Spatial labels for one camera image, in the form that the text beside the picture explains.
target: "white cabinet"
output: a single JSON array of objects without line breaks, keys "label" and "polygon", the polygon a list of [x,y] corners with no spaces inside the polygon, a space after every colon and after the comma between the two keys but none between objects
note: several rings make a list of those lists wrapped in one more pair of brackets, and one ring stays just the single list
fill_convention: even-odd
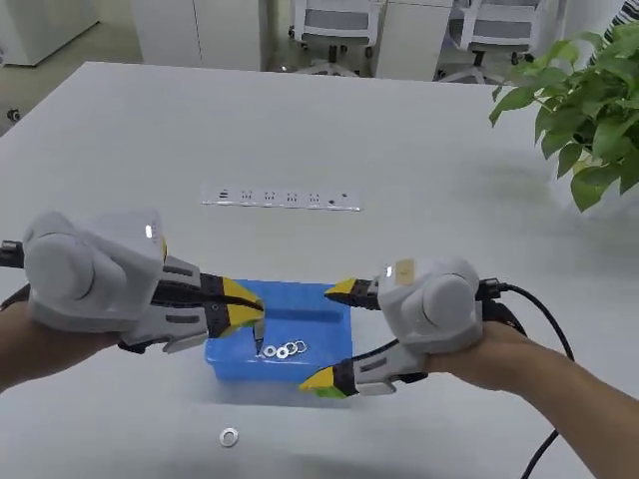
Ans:
[{"label": "white cabinet", "polygon": [[193,0],[133,0],[144,63],[175,67],[200,67]]},{"label": "white cabinet", "polygon": [[0,0],[0,49],[33,66],[98,22],[92,0]]},{"label": "white cabinet", "polygon": [[389,1],[374,75],[394,80],[432,81],[448,28],[451,4],[451,0]]},{"label": "white cabinet", "polygon": [[275,0],[195,0],[202,65],[264,71],[275,50]]},{"label": "white cabinet", "polygon": [[277,0],[133,0],[144,62],[265,70],[275,46]]}]

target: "table surface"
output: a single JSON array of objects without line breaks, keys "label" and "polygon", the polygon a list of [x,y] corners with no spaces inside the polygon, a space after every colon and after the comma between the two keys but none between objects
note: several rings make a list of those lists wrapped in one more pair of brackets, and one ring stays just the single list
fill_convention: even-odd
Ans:
[{"label": "table surface", "polygon": [[[154,207],[172,254],[231,277],[331,282],[456,253],[537,293],[583,364],[639,394],[639,230],[563,216],[532,144],[534,111],[491,130],[491,102],[473,85],[87,64],[0,141],[2,236],[50,209],[78,219]],[[358,190],[364,210],[205,207],[203,181]],[[0,271],[0,295],[23,281]],[[506,302],[532,337],[559,346],[537,312]],[[358,352],[389,338],[359,311],[353,329]],[[505,479],[550,432],[522,400],[446,376],[342,408],[224,404],[213,384],[200,348],[105,351],[0,397],[0,469]],[[233,449],[218,442],[227,426],[240,432]],[[587,476],[560,441],[535,477]]]}]

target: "wrist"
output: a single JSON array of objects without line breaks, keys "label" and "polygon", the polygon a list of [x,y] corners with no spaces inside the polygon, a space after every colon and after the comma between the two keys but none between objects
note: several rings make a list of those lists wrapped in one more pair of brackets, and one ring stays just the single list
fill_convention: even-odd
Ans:
[{"label": "wrist", "polygon": [[563,377],[562,371],[574,367],[574,363],[563,354],[537,344],[521,348],[515,364],[518,373],[514,375],[508,392],[530,403],[534,403],[548,388],[554,387],[551,382]]}]

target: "power strip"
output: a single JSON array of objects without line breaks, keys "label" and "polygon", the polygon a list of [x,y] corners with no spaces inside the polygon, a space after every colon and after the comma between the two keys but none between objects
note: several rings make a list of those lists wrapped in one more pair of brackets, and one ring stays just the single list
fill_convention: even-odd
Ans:
[{"label": "power strip", "polygon": [[202,204],[224,207],[361,211],[359,195],[352,191],[213,187],[204,185]]}]

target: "human arm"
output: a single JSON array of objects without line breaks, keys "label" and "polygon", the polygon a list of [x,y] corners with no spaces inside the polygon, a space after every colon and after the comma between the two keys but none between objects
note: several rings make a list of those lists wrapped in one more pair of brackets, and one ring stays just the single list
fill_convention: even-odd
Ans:
[{"label": "human arm", "polygon": [[597,479],[637,477],[639,401],[556,351],[487,323],[479,344],[430,356],[424,368],[519,395],[554,425]]},{"label": "human arm", "polygon": [[116,334],[50,329],[29,317],[25,302],[12,304],[0,311],[0,392],[68,369],[117,342]]}]

